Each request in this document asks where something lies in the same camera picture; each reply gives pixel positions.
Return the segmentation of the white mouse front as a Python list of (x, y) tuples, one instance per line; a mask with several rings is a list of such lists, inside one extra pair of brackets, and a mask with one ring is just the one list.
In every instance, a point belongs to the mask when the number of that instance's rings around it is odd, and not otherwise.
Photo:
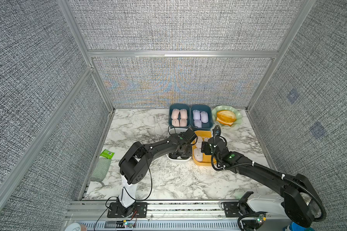
[(203, 161), (203, 153), (199, 149), (194, 149), (193, 154), (194, 154), (194, 159), (197, 162)]

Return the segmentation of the white mouse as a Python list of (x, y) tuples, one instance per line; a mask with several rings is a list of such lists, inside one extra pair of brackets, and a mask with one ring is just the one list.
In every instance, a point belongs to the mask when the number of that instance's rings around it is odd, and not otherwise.
[(194, 154), (194, 159), (197, 162), (203, 161), (203, 153), (199, 149), (194, 149), (193, 154)]
[(196, 148), (200, 149), (202, 147), (203, 138), (201, 136), (197, 137), (197, 141), (195, 143)]

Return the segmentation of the yellow storage box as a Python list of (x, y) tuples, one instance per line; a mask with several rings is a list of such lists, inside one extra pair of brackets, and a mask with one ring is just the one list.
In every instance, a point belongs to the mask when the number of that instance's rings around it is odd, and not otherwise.
[[(197, 137), (201, 136), (203, 138), (203, 141), (208, 141), (212, 137), (212, 134), (210, 131), (195, 131), (195, 133), (196, 133)], [(193, 154), (194, 149), (198, 149), (198, 148), (196, 148), (195, 145), (192, 147), (192, 157), (193, 157), (194, 163), (198, 166), (211, 167), (212, 166), (211, 160), (210, 160), (211, 156), (203, 153), (203, 161), (197, 162), (194, 159), (194, 154)]]

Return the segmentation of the teal storage box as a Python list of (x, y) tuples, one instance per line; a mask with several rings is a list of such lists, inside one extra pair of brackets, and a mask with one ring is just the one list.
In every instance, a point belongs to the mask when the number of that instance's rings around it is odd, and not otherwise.
[[(193, 116), (193, 113), (192, 111), (193, 110), (199, 110), (199, 111), (205, 111), (208, 113), (208, 116), (209, 116), (209, 121), (208, 123), (202, 123), (202, 128), (195, 128), (194, 127), (194, 120), (192, 118)], [(205, 130), (205, 131), (209, 131), (213, 125), (214, 125), (214, 121), (212, 119), (212, 112), (211, 112), (211, 109), (209, 106), (207, 105), (193, 105), (191, 108), (190, 108), (190, 115), (191, 115), (191, 119), (190, 119), (190, 124), (193, 128), (193, 130)]]
[(191, 115), (190, 115), (190, 107), (189, 107), (188, 105), (186, 105), (186, 104), (173, 104), (173, 105), (170, 106), (170, 108), (169, 108), (169, 118), (168, 118), (168, 123), (169, 123), (169, 125), (172, 126), (171, 112), (172, 112), (172, 110), (175, 109), (175, 108), (176, 108), (176, 109), (179, 109), (179, 110), (181, 110), (181, 109), (187, 109), (187, 112), (188, 112), (188, 119), (187, 119), (187, 121), (188, 121), (188, 126), (187, 126), (187, 127), (183, 127), (183, 128), (188, 128), (188, 127), (190, 126)]

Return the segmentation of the white storage box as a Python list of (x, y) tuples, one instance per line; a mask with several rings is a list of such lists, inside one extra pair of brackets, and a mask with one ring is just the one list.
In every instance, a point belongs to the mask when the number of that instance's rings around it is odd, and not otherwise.
[[(168, 128), (168, 136), (174, 133), (182, 133), (185, 132), (186, 128), (175, 128), (172, 126), (169, 126)], [(189, 162), (192, 159), (192, 150), (188, 150), (187, 153), (184, 154), (184, 156), (175, 156), (173, 154), (167, 154), (167, 158), (174, 163), (186, 163)]]

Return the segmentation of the purple mouse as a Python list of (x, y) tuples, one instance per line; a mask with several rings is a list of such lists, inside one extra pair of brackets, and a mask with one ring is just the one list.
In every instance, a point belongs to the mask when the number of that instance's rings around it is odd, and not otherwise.
[(192, 116), (193, 120), (201, 120), (201, 115), (199, 110), (193, 110), (192, 113), (193, 113), (193, 116)]
[(200, 111), (200, 120), (202, 123), (208, 123), (209, 121), (208, 113), (205, 111)]
[(194, 120), (194, 127), (195, 128), (202, 128), (202, 121), (201, 120)]

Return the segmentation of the purple mouse front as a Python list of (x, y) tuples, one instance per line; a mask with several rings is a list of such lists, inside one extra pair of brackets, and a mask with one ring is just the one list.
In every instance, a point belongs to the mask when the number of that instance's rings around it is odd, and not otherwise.
[(208, 123), (209, 121), (208, 113), (205, 111), (200, 111), (200, 120), (202, 123)]

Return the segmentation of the pink mouse with scroll wheel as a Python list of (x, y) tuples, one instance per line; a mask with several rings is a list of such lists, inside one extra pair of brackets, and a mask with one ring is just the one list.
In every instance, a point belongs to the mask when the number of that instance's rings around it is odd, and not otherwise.
[(180, 110), (180, 119), (188, 119), (188, 112), (187, 109), (181, 109)]

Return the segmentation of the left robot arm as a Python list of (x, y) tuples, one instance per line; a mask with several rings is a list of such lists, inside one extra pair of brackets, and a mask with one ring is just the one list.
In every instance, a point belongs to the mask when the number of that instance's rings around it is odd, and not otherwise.
[(119, 162), (122, 190), (119, 202), (123, 208), (132, 206), (136, 199), (137, 184), (150, 171), (155, 160), (167, 154), (186, 154), (191, 149), (197, 135), (191, 129), (170, 134), (166, 139), (151, 144), (135, 142)]

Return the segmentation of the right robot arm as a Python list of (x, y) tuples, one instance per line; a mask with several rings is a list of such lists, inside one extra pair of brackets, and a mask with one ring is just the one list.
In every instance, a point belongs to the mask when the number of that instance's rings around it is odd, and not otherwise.
[(239, 152), (230, 151), (219, 136), (203, 141), (201, 149), (211, 157), (214, 170), (244, 175), (276, 192), (284, 199), (281, 204), (284, 212), (298, 225), (307, 228), (326, 219), (323, 202), (306, 176), (293, 176), (258, 164)]

